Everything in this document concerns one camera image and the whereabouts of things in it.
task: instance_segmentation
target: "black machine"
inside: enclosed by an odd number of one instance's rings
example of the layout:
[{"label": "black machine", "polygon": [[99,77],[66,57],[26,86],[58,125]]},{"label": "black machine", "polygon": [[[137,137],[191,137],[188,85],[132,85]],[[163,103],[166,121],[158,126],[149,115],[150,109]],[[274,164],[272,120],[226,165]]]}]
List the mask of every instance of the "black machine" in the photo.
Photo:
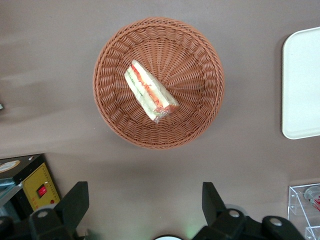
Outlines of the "black machine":
[{"label": "black machine", "polygon": [[[84,239],[76,236],[76,227],[88,208],[88,183],[78,182],[54,209],[39,210],[15,224],[10,217],[0,217],[0,239]],[[283,217],[266,216],[259,223],[237,209],[227,209],[211,182],[203,183],[202,210],[207,226],[193,240],[304,240]]]}]

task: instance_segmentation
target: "brown woven basket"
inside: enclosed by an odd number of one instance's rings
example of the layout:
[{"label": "brown woven basket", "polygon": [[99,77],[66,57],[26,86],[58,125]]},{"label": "brown woven basket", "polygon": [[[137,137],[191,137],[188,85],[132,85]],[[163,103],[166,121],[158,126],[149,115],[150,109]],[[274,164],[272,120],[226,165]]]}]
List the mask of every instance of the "brown woven basket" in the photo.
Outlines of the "brown woven basket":
[{"label": "brown woven basket", "polygon": [[[135,59],[179,102],[180,108],[150,120],[124,77]],[[215,49],[192,26],[164,17],[136,21],[120,29],[95,64],[96,105],[119,136],[149,149],[170,149],[202,134],[215,119],[224,96],[224,73]]]}]

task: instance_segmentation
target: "yellow device panel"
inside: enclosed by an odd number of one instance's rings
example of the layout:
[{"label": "yellow device panel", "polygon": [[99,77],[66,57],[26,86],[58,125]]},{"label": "yellow device panel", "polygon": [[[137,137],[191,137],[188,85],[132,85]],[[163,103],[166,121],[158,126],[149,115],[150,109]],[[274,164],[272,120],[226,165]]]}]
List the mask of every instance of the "yellow device panel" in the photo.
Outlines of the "yellow device panel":
[{"label": "yellow device panel", "polygon": [[33,210],[60,201],[45,163],[22,181],[23,191]]}]

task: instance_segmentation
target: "white circular object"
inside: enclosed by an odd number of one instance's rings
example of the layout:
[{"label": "white circular object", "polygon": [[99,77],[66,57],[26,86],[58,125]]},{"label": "white circular object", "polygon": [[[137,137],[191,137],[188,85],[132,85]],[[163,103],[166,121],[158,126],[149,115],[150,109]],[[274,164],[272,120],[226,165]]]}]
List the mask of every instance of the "white circular object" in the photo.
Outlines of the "white circular object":
[{"label": "white circular object", "polygon": [[182,238],[175,237],[175,236],[161,236],[156,238],[155,240],[182,240]]},{"label": "white circular object", "polygon": [[38,214],[38,218],[44,218],[45,216],[48,215],[48,212],[47,211],[41,211],[39,214]]}]

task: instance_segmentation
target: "red switch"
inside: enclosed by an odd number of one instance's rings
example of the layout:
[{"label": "red switch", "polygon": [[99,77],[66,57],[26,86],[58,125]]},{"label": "red switch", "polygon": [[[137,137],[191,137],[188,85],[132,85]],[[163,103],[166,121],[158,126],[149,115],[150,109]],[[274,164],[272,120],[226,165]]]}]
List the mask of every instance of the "red switch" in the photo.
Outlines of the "red switch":
[{"label": "red switch", "polygon": [[39,198],[42,198],[42,196],[47,192],[47,189],[45,185],[42,185],[36,192],[38,193]]}]

